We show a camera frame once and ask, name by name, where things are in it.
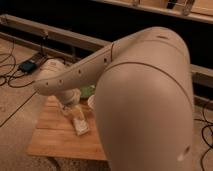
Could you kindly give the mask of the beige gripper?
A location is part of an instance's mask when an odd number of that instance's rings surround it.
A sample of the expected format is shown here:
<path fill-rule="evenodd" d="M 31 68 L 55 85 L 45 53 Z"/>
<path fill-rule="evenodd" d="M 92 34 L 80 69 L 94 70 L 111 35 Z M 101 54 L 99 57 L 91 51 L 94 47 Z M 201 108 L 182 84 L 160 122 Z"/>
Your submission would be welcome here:
<path fill-rule="evenodd" d="M 79 89 L 63 91 L 57 94 L 57 99 L 64 107 L 72 107 L 70 109 L 72 119 L 84 120 L 85 116 L 82 108 L 77 105 L 80 101 L 81 92 Z"/>

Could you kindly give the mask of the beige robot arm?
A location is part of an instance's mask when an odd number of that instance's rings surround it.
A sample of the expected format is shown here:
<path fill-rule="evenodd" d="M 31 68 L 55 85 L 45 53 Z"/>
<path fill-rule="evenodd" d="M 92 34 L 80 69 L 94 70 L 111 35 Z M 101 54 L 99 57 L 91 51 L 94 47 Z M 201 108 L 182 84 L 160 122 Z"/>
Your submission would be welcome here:
<path fill-rule="evenodd" d="M 150 27 L 65 67 L 48 61 L 35 79 L 64 105 L 93 85 L 94 116 L 112 171 L 191 171 L 194 99 L 184 40 Z"/>

